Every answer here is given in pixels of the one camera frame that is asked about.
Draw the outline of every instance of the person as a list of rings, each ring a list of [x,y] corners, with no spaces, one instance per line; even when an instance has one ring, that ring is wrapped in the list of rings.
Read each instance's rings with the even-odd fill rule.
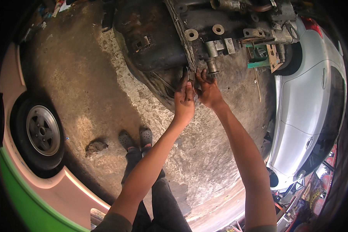
[[[140,130],[142,151],[125,131],[119,141],[127,150],[126,170],[122,179],[122,190],[112,204],[103,221],[94,232],[130,231],[191,231],[187,221],[171,193],[162,167],[179,134],[194,116],[195,94],[199,101],[212,109],[222,123],[245,186],[245,230],[246,232],[276,232],[276,211],[270,191],[269,173],[258,148],[241,123],[233,115],[218,89],[217,80],[206,78],[206,69],[195,75],[201,90],[196,90],[188,81],[187,69],[183,69],[181,83],[174,94],[174,118],[152,146],[152,132]],[[143,198],[152,188],[151,221]]]

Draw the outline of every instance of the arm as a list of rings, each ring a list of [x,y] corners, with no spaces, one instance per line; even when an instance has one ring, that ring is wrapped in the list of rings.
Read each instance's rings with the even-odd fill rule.
[[[155,183],[175,140],[193,118],[193,88],[191,82],[188,82],[186,69],[183,69],[183,78],[174,94],[174,102],[175,116],[170,126],[131,171],[119,197],[108,211],[124,216],[131,224],[134,222],[140,201]]]
[[[223,100],[217,80],[207,80],[206,69],[201,75],[197,70],[196,80],[201,86],[201,90],[196,91],[199,101],[213,109],[218,116],[227,133],[234,160],[240,171],[246,190],[246,229],[275,225],[276,210],[270,191],[269,174],[258,148]]]

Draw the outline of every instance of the wheel rim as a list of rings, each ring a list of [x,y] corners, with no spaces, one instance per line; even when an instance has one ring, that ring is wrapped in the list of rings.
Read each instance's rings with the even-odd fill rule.
[[[34,106],[27,115],[27,136],[32,146],[42,155],[57,153],[60,133],[56,119],[49,109],[42,105]]]

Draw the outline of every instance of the dirty hand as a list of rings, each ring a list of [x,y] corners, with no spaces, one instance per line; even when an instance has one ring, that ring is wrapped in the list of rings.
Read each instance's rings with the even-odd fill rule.
[[[183,68],[183,77],[174,93],[175,115],[173,123],[185,128],[190,123],[195,114],[195,102],[193,100],[194,89],[192,83],[188,81],[187,68]]]
[[[199,73],[196,70],[196,81],[200,84],[201,90],[195,90],[199,96],[199,101],[210,109],[214,110],[217,106],[224,103],[222,94],[218,89],[217,79],[208,80],[206,78],[206,69]]]

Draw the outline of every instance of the concrete floor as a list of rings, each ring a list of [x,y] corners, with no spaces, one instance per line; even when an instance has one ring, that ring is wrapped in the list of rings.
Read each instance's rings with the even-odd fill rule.
[[[101,32],[102,5],[85,2],[58,13],[21,47],[21,60],[28,88],[51,98],[70,138],[66,145],[73,162],[66,166],[112,203],[121,191],[126,165],[126,152],[117,139],[120,130],[126,129],[138,142],[139,126],[148,126],[155,142],[174,115],[130,74],[114,32]],[[263,150],[275,108],[274,80],[267,72],[258,73],[260,103],[254,79],[249,69],[245,77],[222,88],[222,94]],[[95,140],[107,143],[108,150],[86,157],[86,146]],[[242,215],[245,192],[227,136],[204,105],[196,107],[164,168],[193,231],[214,231]],[[149,193],[144,202],[152,216],[150,199]]]

